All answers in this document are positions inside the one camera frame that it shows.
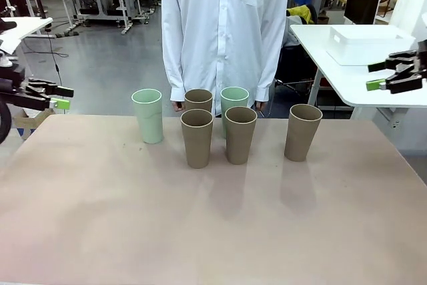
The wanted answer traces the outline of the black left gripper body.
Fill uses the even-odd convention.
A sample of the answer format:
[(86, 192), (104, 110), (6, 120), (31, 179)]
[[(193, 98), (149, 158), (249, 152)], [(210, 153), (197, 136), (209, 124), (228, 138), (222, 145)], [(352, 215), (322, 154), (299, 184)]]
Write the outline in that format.
[(22, 103), (28, 99), (27, 95), (13, 87), (13, 82), (10, 79), (1, 79), (2, 101), (5, 103)]

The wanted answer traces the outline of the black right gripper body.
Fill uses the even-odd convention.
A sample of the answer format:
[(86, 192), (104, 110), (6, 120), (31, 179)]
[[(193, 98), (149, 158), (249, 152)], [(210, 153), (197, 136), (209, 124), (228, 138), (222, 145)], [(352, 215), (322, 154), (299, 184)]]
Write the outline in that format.
[(415, 65), (418, 68), (418, 71), (425, 71), (427, 64), (427, 50), (426, 48), (419, 47), (416, 54)]

